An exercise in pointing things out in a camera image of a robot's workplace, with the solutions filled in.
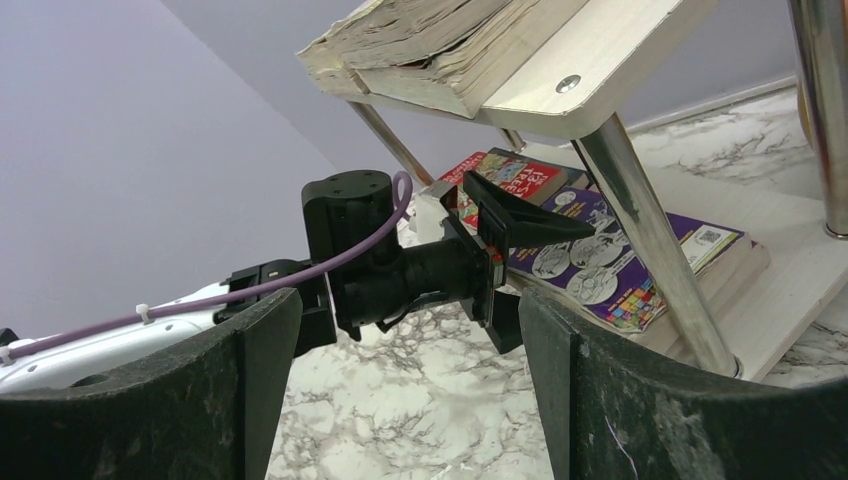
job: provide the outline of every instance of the white marble countertop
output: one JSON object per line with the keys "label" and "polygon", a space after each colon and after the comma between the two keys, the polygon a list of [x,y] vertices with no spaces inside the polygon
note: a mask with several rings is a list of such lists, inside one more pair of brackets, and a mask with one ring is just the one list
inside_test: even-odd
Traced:
{"label": "white marble countertop", "polygon": [[[693,175],[820,198],[795,91],[635,135],[642,161]],[[408,231],[405,243],[413,241]],[[841,292],[765,383],[799,387],[848,375]],[[410,315],[381,335],[294,362],[270,479],[552,478],[523,347],[500,356],[458,306]]]}

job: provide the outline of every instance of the wall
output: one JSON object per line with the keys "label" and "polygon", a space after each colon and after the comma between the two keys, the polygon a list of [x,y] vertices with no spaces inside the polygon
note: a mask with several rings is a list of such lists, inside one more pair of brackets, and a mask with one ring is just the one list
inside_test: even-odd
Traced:
{"label": "wall", "polygon": [[0,71],[0,326],[306,257],[299,190],[335,169],[159,2],[2,2]]}
{"label": "wall", "polygon": [[[343,102],[309,83],[294,57],[362,0],[162,2],[339,169],[398,168]],[[785,1],[724,0],[622,108],[622,117],[635,123],[790,75],[792,45]],[[384,115],[433,172],[502,143],[488,128]]]}

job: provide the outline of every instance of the book cover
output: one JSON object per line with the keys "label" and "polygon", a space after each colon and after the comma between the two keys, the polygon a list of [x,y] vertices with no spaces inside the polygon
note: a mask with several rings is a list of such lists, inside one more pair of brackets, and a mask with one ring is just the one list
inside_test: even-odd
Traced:
{"label": "book cover", "polygon": [[[592,224],[595,236],[544,248],[514,249],[509,267],[563,289],[598,320],[642,332],[665,309],[653,280],[599,193],[563,187],[542,208]],[[698,274],[744,233],[669,213],[672,230]]]}
{"label": "book cover", "polygon": [[563,185],[588,184],[585,172],[568,167],[541,164],[497,153],[476,152],[442,175],[439,180],[459,186],[459,218],[477,229],[477,207],[462,190],[465,172],[475,170],[503,190],[540,205]]}

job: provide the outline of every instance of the white shelf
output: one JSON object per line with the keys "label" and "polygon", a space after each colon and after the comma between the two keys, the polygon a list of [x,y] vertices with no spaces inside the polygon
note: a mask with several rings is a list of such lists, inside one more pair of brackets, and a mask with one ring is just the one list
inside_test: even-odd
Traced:
{"label": "white shelf", "polygon": [[[524,154],[583,168],[570,150],[531,145]],[[663,206],[671,212],[738,228],[765,245],[769,268],[717,319],[730,350],[742,361],[743,378],[760,381],[848,283],[848,243],[822,228],[821,201],[746,188],[665,169],[646,169]],[[689,359],[670,323],[675,342],[664,353]]]}
{"label": "white shelf", "polygon": [[[590,0],[484,104],[475,123],[558,138],[596,130],[718,0]],[[557,93],[561,80],[580,83]],[[466,120],[378,95],[345,100]]]}

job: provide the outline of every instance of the barcode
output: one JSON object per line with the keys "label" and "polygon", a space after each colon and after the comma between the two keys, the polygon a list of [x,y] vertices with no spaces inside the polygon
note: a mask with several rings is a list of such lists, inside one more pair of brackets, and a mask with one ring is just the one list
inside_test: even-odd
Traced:
{"label": "barcode", "polygon": [[713,232],[712,230],[707,230],[706,232],[701,233],[701,236],[698,237],[698,240],[706,243],[715,243],[719,239],[721,239],[721,233]]}

